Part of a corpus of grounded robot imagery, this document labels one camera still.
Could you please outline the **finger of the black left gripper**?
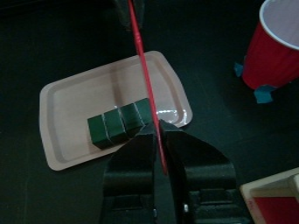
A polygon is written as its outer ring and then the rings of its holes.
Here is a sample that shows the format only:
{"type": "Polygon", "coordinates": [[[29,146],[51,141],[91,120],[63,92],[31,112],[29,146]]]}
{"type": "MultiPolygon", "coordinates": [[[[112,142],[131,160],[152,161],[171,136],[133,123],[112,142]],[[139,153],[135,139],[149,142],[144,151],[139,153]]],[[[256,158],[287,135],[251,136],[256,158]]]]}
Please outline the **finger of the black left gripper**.
{"type": "Polygon", "coordinates": [[[133,0],[135,18],[139,27],[143,27],[145,14],[145,0],[133,0]]]}
{"type": "Polygon", "coordinates": [[[131,30],[128,2],[127,0],[113,0],[113,4],[116,6],[116,13],[119,16],[120,24],[125,27],[127,30],[131,30]]]}

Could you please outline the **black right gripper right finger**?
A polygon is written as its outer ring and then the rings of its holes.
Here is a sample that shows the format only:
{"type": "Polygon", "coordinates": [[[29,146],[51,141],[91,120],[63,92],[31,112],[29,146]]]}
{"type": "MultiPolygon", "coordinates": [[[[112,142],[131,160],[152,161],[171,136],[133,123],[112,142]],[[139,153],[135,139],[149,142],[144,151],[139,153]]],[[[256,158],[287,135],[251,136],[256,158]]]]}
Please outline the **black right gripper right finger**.
{"type": "Polygon", "coordinates": [[[160,122],[177,224],[250,224],[234,164],[208,143],[160,122]]]}

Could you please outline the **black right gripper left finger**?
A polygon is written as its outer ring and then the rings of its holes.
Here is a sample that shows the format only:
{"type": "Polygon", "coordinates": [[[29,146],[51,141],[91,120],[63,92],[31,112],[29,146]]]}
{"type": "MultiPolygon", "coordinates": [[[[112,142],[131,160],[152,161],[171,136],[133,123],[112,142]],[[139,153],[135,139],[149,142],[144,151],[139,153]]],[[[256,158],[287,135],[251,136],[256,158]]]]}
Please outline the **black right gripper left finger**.
{"type": "Polygon", "coordinates": [[[99,224],[176,224],[171,179],[151,123],[107,163],[99,224]]]}

